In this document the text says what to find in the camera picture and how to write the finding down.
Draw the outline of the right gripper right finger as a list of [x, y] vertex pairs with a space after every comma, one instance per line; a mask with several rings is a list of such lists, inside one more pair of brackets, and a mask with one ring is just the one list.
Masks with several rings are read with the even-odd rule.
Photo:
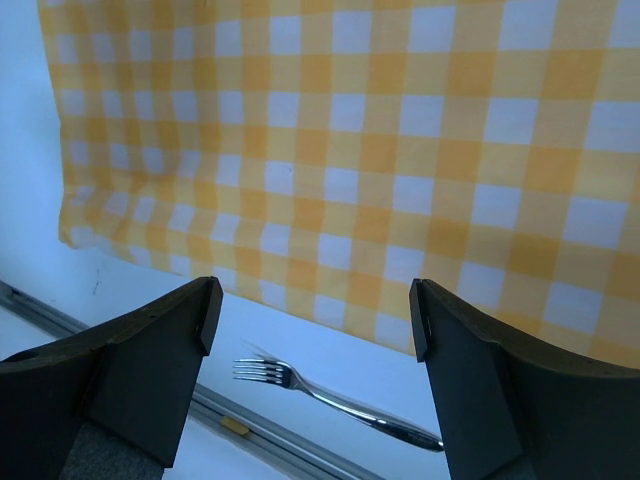
[[454, 479], [635, 479], [639, 373], [556, 347], [439, 284], [409, 303]]

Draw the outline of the yellow white checkered cloth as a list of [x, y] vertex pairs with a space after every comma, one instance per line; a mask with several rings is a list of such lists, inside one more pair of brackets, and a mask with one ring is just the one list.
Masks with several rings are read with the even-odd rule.
[[431, 279], [639, 364], [635, 1], [42, 1], [63, 242], [401, 352]]

